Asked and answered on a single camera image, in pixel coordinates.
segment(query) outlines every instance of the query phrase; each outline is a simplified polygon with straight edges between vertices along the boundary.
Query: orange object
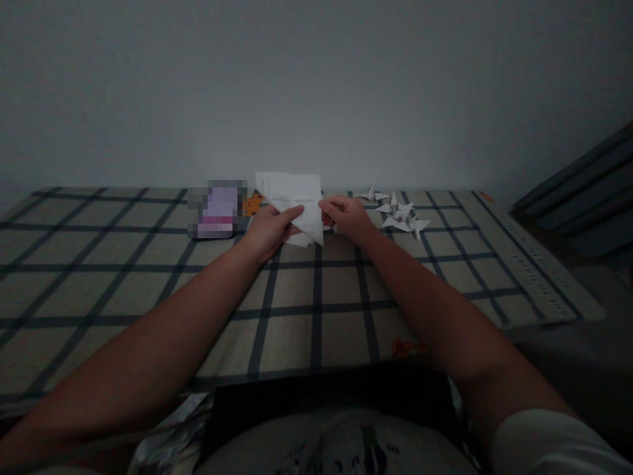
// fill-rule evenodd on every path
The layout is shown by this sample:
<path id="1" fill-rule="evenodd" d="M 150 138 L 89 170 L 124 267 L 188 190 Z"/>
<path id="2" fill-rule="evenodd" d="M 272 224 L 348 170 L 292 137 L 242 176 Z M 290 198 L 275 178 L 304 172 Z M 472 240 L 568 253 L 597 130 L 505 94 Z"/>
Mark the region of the orange object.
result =
<path id="1" fill-rule="evenodd" d="M 424 354 L 427 349 L 420 345 L 420 343 L 406 342 L 399 338 L 391 343 L 391 349 L 393 351 L 394 358 L 406 358 L 407 356 L 413 356 L 418 354 Z"/>
<path id="2" fill-rule="evenodd" d="M 490 195 L 487 195 L 486 193 L 484 193 L 483 191 L 480 191 L 479 194 L 481 196 L 484 197 L 484 199 L 486 199 L 487 201 L 489 201 L 490 203 L 494 203 L 495 200 L 492 199 L 492 197 Z"/>
<path id="3" fill-rule="evenodd" d="M 259 210 L 263 200 L 264 195 L 253 193 L 253 196 L 246 200 L 246 216 L 254 216 Z"/>

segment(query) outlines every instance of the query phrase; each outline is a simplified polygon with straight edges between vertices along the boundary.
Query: hand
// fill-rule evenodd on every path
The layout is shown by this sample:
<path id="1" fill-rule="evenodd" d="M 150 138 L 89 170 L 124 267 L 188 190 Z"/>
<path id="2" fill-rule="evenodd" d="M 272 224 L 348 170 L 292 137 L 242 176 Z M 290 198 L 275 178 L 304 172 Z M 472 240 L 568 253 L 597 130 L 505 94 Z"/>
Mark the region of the hand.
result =
<path id="1" fill-rule="evenodd" d="M 283 213 L 279 213 L 272 205 L 261 208 L 238 246 L 252 253 L 260 264 L 269 261 L 282 241 L 301 232 L 298 228 L 289 227 L 290 222 L 301 216 L 301 213 L 303 205 L 288 208 Z"/>
<path id="2" fill-rule="evenodd" d="M 371 222 L 363 203 L 355 198 L 337 196 L 325 198 L 318 202 L 323 210 L 323 224 L 325 226 L 338 225 L 339 229 L 354 244 L 363 247 L 366 239 L 378 232 L 378 228 Z"/>

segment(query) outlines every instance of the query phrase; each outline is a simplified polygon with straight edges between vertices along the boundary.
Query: origami crane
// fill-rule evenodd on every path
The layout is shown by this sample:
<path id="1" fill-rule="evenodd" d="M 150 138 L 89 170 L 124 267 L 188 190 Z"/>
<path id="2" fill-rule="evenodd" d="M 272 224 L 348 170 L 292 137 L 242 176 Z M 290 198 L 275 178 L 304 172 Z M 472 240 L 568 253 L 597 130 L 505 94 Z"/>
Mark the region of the origami crane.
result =
<path id="1" fill-rule="evenodd" d="M 387 228 L 393 226 L 404 232 L 412 232 L 415 238 L 421 241 L 420 231 L 426 228 L 430 222 L 431 220 L 419 220 L 415 216 L 389 216 L 384 223 L 382 223 L 382 227 Z"/>
<path id="2" fill-rule="evenodd" d="M 375 203 L 378 200 L 389 198 L 389 195 L 385 195 L 384 193 L 374 193 L 374 185 L 376 182 L 372 183 L 369 187 L 369 191 L 364 195 L 356 195 L 356 198 L 364 198 L 372 203 Z"/>
<path id="3" fill-rule="evenodd" d="M 391 203 L 389 203 L 388 205 L 382 205 L 376 208 L 374 211 L 387 212 L 392 216 L 407 216 L 412 209 L 413 203 L 408 203 L 406 205 L 398 203 L 396 201 L 396 192 L 394 191 L 391 195 Z"/>

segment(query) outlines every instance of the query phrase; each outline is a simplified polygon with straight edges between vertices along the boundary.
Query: forearm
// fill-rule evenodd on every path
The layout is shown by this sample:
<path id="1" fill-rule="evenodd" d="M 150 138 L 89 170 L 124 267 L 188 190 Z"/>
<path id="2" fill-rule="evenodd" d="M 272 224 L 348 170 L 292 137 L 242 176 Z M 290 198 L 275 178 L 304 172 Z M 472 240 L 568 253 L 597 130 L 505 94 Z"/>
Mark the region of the forearm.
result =
<path id="1" fill-rule="evenodd" d="M 45 397 L 2 440 L 0 459 L 15 456 L 25 437 L 63 446 L 64 439 L 137 428 L 143 415 L 172 401 L 195 374 L 258 266 L 239 245 L 217 258 Z"/>
<path id="2" fill-rule="evenodd" d="M 573 411 L 516 347 L 466 297 L 383 235 L 365 250 L 420 342 L 457 384 L 489 446 L 521 410 Z"/>
<path id="3" fill-rule="evenodd" d="M 392 240 L 376 236 L 365 250 L 409 325 L 451 377 L 468 378 L 512 357 L 513 345 L 478 308 Z"/>

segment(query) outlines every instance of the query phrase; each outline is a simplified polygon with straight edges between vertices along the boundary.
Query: checkered blanket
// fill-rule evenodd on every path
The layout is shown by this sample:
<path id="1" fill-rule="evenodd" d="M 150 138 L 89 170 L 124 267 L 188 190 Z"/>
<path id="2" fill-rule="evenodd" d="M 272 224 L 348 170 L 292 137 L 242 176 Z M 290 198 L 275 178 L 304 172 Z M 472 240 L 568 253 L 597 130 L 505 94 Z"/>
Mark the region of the checkered blanket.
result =
<path id="1" fill-rule="evenodd" d="M 187 238 L 186 189 L 52 188 L 0 224 L 0 404 L 33 402 L 241 238 Z M 338 191 L 326 195 L 354 195 Z M 504 330 L 604 312 L 484 195 L 400 191 L 431 223 L 422 242 L 383 232 Z M 386 218 L 371 211 L 377 227 Z M 192 389 L 367 364 L 419 349 L 368 256 L 344 236 L 282 245 L 210 351 Z"/>

